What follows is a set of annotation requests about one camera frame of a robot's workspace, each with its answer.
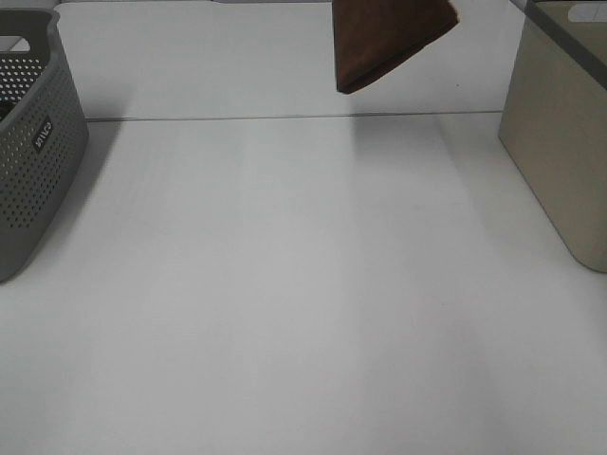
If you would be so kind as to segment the brown towel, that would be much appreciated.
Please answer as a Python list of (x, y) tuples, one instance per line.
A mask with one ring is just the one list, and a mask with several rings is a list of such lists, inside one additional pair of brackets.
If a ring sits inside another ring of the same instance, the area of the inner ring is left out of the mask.
[(353, 94), (376, 82), (459, 23), (445, 0), (334, 1), (337, 90)]

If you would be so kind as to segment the beige storage bin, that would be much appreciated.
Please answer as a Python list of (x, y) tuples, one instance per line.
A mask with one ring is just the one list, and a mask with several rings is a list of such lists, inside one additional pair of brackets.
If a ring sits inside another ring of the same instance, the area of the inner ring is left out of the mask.
[(606, 270), (606, 4), (527, 1), (499, 139), (570, 254)]

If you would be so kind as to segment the grey perforated plastic basket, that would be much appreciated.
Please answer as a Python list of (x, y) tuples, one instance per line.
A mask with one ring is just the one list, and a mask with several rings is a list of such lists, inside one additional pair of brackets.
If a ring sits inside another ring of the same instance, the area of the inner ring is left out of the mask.
[(1, 279), (26, 265), (80, 168), (89, 132), (52, 9), (2, 9)]

